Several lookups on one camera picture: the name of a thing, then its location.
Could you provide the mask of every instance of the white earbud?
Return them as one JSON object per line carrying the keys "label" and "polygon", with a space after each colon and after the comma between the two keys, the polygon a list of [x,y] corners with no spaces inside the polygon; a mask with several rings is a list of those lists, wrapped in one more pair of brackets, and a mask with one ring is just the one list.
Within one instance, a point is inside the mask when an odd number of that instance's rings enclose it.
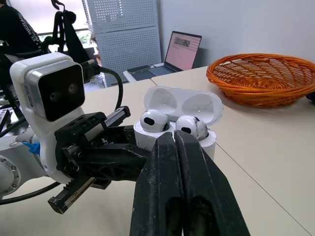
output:
{"label": "white earbud", "polygon": [[209,135],[206,123],[192,116],[179,117],[175,129],[192,134],[198,141],[204,140]]}
{"label": "white earbud", "polygon": [[169,119],[158,110],[147,110],[142,114],[140,124],[143,130],[151,133],[163,132],[169,129]]}

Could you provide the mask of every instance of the pegboard panel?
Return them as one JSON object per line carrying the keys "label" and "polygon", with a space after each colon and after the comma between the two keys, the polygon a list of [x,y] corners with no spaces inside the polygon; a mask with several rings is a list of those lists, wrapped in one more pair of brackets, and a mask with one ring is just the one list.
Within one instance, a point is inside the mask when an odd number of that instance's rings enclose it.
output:
{"label": "pegboard panel", "polygon": [[[123,81],[126,81],[123,72],[128,69],[161,63],[158,27],[98,33],[95,36],[102,65],[116,71]],[[117,83],[112,77],[106,82],[108,86]]]}
{"label": "pegboard panel", "polygon": [[95,33],[158,25],[156,0],[87,0]]}
{"label": "pegboard panel", "polygon": [[90,17],[89,17],[89,9],[87,7],[87,3],[86,0],[82,0],[82,4],[83,4],[83,8],[84,8],[84,12],[85,12],[85,16],[87,17],[88,22],[90,21]]}

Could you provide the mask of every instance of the laptop screen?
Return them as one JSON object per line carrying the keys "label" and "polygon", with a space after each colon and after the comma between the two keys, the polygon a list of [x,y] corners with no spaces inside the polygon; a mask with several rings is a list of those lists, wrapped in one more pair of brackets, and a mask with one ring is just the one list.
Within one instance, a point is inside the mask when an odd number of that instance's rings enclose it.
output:
{"label": "laptop screen", "polygon": [[192,69],[201,42],[201,36],[173,32],[165,62],[181,69]]}

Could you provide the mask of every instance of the white wall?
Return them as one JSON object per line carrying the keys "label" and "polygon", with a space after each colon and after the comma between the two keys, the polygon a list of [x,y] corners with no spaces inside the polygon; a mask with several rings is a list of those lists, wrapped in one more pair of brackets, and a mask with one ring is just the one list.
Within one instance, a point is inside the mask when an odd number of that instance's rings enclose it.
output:
{"label": "white wall", "polygon": [[162,59],[173,30],[202,35],[199,66],[239,53],[315,62],[315,0],[157,0]]}

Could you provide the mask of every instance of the black cable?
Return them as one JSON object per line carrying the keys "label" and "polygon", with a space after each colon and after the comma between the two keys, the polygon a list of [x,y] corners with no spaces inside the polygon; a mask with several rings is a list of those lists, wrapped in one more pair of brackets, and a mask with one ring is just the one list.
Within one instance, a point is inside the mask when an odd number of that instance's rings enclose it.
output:
{"label": "black cable", "polygon": [[19,196],[19,197],[15,197],[15,198],[9,198],[9,199],[0,200],[0,205],[16,203],[16,202],[20,202],[20,201],[23,201],[23,200],[26,200],[26,199],[29,199],[29,198],[36,197],[36,196],[38,196],[40,194],[48,192],[49,190],[52,190],[53,188],[56,188],[59,185],[60,185],[60,183],[54,182],[51,185],[49,185],[47,187],[44,187],[42,189],[39,189],[39,190],[37,190],[35,192],[28,193],[28,194],[25,194],[25,195],[22,195],[22,196]]}
{"label": "black cable", "polygon": [[123,94],[124,94],[124,86],[123,86],[123,82],[122,82],[122,79],[120,78],[120,76],[113,70],[110,70],[110,69],[107,69],[107,68],[104,68],[104,67],[100,67],[100,71],[105,73],[105,74],[110,74],[112,76],[115,77],[115,79],[117,80],[118,82],[118,90],[119,90],[119,93],[118,93],[118,100],[117,100],[117,104],[116,104],[116,109],[120,108],[122,106],[122,101],[123,101]]}
{"label": "black cable", "polygon": [[26,121],[26,119],[23,118],[23,119],[19,120],[18,122],[12,124],[10,127],[6,128],[4,131],[2,131],[0,133],[0,138],[3,137],[4,135],[6,135],[7,133],[9,133],[10,131],[12,131],[12,129],[15,129],[19,125],[23,124],[25,121]]}

